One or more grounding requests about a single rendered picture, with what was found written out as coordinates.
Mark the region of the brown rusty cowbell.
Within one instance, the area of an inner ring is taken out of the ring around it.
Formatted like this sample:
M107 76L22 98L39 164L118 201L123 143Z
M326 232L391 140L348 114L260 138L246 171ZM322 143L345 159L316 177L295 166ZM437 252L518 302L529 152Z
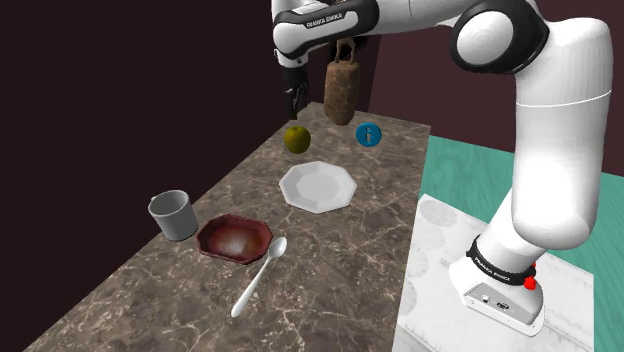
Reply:
M360 65L354 59L355 52L352 37L337 40L335 58L326 69L324 113L340 126L353 119L359 97Z

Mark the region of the green apple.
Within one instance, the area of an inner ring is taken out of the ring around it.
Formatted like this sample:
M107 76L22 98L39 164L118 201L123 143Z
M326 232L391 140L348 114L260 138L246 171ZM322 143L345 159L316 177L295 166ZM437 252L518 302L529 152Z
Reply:
M291 126L284 133L284 144L290 152L302 154L311 144L311 135L302 126Z

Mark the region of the blue round disc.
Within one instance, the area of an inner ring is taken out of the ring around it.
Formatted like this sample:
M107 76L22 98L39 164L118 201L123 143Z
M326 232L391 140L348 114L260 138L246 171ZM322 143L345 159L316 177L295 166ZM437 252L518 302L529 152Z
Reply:
M382 130L372 122L364 122L357 127L355 137L362 146L375 147L382 139Z

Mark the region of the white octagonal plate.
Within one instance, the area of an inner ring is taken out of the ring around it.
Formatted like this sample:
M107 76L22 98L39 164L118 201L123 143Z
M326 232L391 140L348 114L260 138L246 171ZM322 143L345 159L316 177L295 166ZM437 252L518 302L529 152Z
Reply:
M348 206L357 184L345 168L314 161L291 167L279 187L289 205L322 214Z

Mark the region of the dark red octagonal bowl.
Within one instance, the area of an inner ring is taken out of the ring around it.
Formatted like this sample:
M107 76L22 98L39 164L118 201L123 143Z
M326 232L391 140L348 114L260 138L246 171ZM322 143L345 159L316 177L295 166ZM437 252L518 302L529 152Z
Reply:
M233 214L211 219L196 235L201 254L242 265L262 258L272 241L268 225Z

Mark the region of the grey cup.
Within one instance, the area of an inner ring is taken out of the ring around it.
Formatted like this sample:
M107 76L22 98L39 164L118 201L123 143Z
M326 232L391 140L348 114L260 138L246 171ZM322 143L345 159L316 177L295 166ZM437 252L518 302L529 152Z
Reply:
M148 212L170 241L183 241L198 229L190 197L182 190L169 190L152 197Z

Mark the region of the white spoon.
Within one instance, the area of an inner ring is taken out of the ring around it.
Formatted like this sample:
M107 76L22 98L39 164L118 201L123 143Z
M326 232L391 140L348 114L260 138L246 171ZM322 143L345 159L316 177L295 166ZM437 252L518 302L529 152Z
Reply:
M272 259L279 258L285 253L287 244L288 241L285 237L279 237L268 247L266 260L264 261L262 267L232 307L230 312L230 316L232 318L236 318L242 313L249 299L252 297L267 265Z

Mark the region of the white patterned robot stand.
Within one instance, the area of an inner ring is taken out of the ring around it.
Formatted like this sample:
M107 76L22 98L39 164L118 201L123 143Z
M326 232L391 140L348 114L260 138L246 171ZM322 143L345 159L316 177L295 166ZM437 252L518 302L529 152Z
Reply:
M594 277L549 253L537 262L545 322L536 336L461 303L448 267L485 226L429 195L420 198L392 352L595 352Z

